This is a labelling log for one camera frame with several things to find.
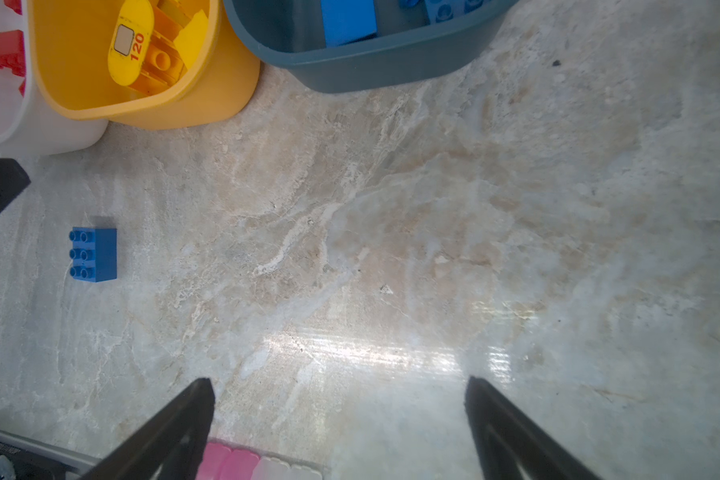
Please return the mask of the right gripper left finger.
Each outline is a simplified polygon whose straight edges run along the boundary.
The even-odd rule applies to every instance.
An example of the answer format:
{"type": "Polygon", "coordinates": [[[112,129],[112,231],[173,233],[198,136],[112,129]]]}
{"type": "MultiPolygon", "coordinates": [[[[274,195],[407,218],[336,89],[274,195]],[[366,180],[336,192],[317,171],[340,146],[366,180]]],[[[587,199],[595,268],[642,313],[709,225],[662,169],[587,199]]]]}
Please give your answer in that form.
{"type": "Polygon", "coordinates": [[[211,380],[196,379],[83,477],[194,479],[203,459],[214,409],[211,380]]]}

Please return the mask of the blue brick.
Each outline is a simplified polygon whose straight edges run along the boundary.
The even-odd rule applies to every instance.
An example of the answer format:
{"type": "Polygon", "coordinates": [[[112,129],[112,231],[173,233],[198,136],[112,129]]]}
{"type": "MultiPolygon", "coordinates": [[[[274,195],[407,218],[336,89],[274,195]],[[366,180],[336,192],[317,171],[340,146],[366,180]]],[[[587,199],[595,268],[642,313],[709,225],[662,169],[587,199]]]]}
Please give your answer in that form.
{"type": "Polygon", "coordinates": [[[442,23],[458,18],[481,8],[484,0],[399,0],[402,9],[413,9],[422,5],[429,24],[442,23]]]}
{"type": "Polygon", "coordinates": [[[327,47],[361,41],[378,33],[373,0],[322,0],[320,5],[327,47]]]}
{"type": "Polygon", "coordinates": [[[117,230],[114,228],[74,227],[68,235],[72,243],[69,276],[98,283],[117,278],[117,230]]]}

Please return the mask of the yellow plastic bin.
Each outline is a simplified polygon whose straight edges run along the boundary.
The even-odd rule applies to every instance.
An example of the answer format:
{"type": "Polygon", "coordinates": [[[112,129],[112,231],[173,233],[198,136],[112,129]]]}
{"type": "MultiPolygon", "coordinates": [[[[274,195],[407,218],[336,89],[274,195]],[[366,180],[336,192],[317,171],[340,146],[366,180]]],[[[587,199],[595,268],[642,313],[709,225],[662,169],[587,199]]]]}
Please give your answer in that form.
{"type": "Polygon", "coordinates": [[[106,119],[146,130],[224,121],[252,98],[261,62],[237,37],[220,1],[191,1],[209,28],[197,62],[165,91],[144,96],[118,85],[107,68],[119,1],[30,1],[23,11],[40,91],[73,120],[106,119]]]}

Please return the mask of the white plastic bin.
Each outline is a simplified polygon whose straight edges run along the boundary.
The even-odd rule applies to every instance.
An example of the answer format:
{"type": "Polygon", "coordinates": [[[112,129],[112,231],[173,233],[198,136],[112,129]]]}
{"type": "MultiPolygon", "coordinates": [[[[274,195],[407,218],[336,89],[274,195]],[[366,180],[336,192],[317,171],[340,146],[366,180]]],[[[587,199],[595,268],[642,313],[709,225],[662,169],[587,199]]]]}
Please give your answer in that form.
{"type": "Polygon", "coordinates": [[[27,1],[18,15],[0,1],[0,32],[22,30],[26,76],[0,69],[0,156],[45,156],[85,149],[104,134],[106,120],[77,121],[64,117],[45,100],[33,66],[27,1]]]}

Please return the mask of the yellow brick studs up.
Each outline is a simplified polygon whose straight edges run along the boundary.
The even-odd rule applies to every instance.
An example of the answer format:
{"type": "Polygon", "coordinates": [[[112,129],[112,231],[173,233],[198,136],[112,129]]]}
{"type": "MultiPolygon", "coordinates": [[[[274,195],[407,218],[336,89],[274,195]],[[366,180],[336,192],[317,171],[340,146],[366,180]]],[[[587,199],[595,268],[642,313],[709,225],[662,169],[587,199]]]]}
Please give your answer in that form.
{"type": "Polygon", "coordinates": [[[153,5],[152,12],[154,22],[149,30],[149,45],[141,47],[144,56],[136,63],[138,76],[130,85],[132,90],[144,96],[155,95],[172,87],[186,70],[174,44],[182,25],[159,6],[153,5]]]}

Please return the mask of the dark teal plastic bin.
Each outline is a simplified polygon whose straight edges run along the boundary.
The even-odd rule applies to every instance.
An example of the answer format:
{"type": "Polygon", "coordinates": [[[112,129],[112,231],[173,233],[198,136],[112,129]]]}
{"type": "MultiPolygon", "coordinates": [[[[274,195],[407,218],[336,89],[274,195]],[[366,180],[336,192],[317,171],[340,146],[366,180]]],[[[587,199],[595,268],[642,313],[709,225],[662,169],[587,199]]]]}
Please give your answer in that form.
{"type": "Polygon", "coordinates": [[[426,80],[454,72],[488,47],[511,1],[487,1],[452,20],[429,24],[419,5],[374,1],[378,33],[327,47],[321,1],[227,1],[228,21],[264,63],[321,93],[346,93],[426,80]]]}

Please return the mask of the yellow curved lego piece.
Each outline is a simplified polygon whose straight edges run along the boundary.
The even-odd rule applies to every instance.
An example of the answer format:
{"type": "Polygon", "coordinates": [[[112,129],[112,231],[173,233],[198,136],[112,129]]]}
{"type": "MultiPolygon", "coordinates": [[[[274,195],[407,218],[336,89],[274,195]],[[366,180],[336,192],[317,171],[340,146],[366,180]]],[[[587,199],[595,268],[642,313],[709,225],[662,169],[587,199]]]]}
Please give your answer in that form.
{"type": "Polygon", "coordinates": [[[108,72],[118,85],[129,87],[140,77],[154,25],[150,1],[123,2],[107,53],[108,72]]]}

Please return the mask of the yellow brick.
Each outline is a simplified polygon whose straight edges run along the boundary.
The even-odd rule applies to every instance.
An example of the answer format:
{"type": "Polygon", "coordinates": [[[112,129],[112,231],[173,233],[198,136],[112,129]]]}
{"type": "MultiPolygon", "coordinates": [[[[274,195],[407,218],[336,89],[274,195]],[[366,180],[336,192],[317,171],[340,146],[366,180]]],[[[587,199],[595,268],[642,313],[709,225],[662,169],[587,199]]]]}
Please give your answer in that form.
{"type": "Polygon", "coordinates": [[[191,69],[200,57],[208,26],[209,20],[206,13],[198,10],[173,41],[187,70],[191,69]]]}

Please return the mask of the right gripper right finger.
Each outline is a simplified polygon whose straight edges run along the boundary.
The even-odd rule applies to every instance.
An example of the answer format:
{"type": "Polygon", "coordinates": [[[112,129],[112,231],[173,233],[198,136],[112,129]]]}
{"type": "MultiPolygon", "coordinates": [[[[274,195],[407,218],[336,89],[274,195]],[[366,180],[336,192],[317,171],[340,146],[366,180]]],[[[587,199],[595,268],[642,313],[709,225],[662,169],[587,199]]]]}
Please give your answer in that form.
{"type": "Polygon", "coordinates": [[[486,479],[595,479],[487,380],[470,377],[465,412],[486,479]]]}

